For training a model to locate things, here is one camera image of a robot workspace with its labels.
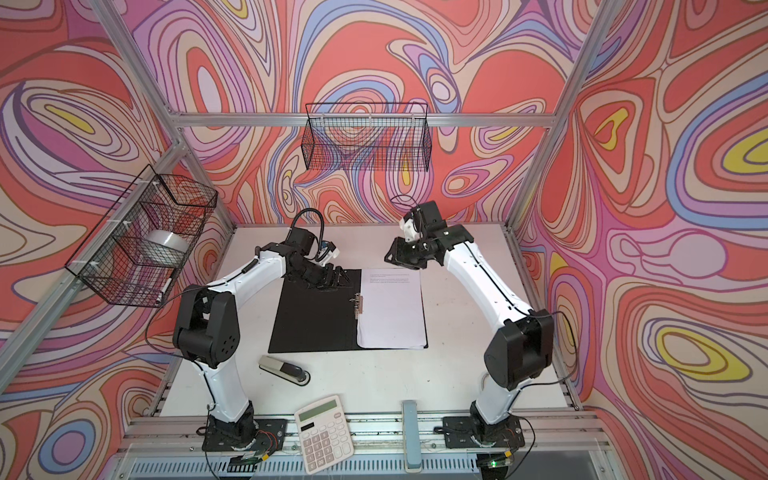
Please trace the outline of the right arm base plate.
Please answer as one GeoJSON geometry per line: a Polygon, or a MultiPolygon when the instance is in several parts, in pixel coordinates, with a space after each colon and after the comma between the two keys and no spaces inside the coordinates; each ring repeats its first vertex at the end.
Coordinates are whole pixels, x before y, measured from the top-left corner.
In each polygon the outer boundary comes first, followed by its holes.
{"type": "Polygon", "coordinates": [[[433,432],[442,435],[449,449],[503,448],[515,452],[526,445],[518,417],[486,424],[473,416],[446,416],[433,432]]]}

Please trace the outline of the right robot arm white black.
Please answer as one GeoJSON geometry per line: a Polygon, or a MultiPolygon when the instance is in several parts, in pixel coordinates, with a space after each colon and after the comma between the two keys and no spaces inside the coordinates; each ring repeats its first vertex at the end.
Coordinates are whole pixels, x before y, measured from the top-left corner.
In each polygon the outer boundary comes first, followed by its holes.
{"type": "Polygon", "coordinates": [[[385,261],[422,270],[433,260],[467,290],[488,321],[493,337],[483,355],[493,383],[483,388],[470,407],[479,429],[506,421],[523,388],[552,363],[554,318],[535,311],[506,285],[486,261],[474,238],[461,226],[418,228],[414,220],[399,222],[385,261]]]}

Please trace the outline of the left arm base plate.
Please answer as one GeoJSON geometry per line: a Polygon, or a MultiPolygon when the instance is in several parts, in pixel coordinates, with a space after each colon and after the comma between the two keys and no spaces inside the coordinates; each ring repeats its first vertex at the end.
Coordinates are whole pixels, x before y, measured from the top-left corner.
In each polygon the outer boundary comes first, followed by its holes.
{"type": "Polygon", "coordinates": [[[208,417],[203,433],[202,450],[209,452],[274,453],[283,448],[288,422],[275,418],[246,418],[244,421],[227,423],[208,417]]]}

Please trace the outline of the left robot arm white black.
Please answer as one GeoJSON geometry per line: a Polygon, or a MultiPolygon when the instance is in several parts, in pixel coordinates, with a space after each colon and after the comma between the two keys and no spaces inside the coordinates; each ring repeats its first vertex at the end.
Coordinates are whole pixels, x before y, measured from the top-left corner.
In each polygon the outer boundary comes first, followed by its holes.
{"type": "Polygon", "coordinates": [[[250,260],[206,285],[184,289],[173,345],[196,366],[212,398],[208,421],[232,434],[254,427],[252,402],[237,371],[240,342],[238,308],[278,279],[309,289],[333,290],[349,284],[345,270],[331,261],[335,244],[324,239],[325,219],[316,208],[299,211],[280,242],[257,246],[250,260]]]}

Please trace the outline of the printed paper sheets stack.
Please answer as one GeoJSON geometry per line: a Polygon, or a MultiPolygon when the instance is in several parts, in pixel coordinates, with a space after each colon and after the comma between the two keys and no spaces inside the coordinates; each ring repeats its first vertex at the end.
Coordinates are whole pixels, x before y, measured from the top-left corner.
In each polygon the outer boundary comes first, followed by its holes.
{"type": "Polygon", "coordinates": [[[427,347],[420,273],[403,268],[363,269],[357,315],[362,349],[427,347]]]}

